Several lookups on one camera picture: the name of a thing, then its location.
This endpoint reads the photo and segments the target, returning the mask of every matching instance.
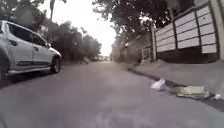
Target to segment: side mirror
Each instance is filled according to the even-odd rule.
[[[46,47],[47,47],[47,48],[50,48],[50,47],[51,47],[51,44],[46,43]]]

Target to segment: street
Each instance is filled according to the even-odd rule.
[[[224,126],[222,112],[151,90],[153,80],[117,63],[65,66],[59,74],[33,76],[12,81],[0,91],[0,128]]]

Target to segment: sky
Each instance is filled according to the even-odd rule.
[[[47,9],[47,17],[50,17],[49,4],[50,0],[46,0],[40,6],[42,11]],[[99,19],[100,14],[94,13],[92,8],[92,0],[67,0],[65,4],[60,0],[56,0],[53,21],[59,24],[71,21],[72,26],[83,27],[88,31],[89,35],[102,44],[101,54],[109,56],[116,33],[110,27],[112,23]]]

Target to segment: curb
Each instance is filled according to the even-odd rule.
[[[136,74],[136,75],[140,75],[140,76],[144,76],[144,77],[147,77],[147,78],[150,78],[150,79],[153,79],[153,80],[156,80],[158,81],[160,79],[160,77],[158,76],[155,76],[155,75],[150,75],[150,74],[145,74],[145,73],[142,73],[140,71],[137,71],[133,68],[127,68],[127,70],[133,74]],[[166,80],[166,85],[169,86],[169,87],[187,87],[187,85],[183,85],[183,84],[178,84],[178,83],[175,83],[174,81],[170,81],[170,80]],[[202,102],[210,107],[213,107],[214,109],[224,113],[224,100],[223,99],[219,99],[219,100],[208,100],[208,99],[193,99],[195,101],[199,101],[199,102]]]
[[[161,79],[161,78],[158,77],[158,76],[150,75],[150,74],[146,74],[146,73],[142,73],[142,72],[137,71],[137,70],[135,70],[135,69],[133,69],[133,68],[128,68],[128,71],[129,71],[129,72],[132,72],[132,73],[134,73],[134,74],[136,74],[136,75],[140,75],[140,76],[144,76],[144,77],[153,79],[153,80],[155,80],[155,81],[158,81],[158,80]],[[187,85],[179,84],[179,83],[176,83],[176,82],[171,81],[171,80],[167,80],[167,79],[165,79],[165,81],[166,81],[166,85],[169,86],[169,87],[187,87]]]

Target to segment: car door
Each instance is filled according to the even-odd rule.
[[[33,44],[30,31],[10,23],[7,23],[6,29],[13,61],[12,69],[30,69],[33,59]]]
[[[32,34],[33,38],[33,64],[37,67],[46,67],[51,64],[52,52],[47,47],[47,43],[37,34]]]

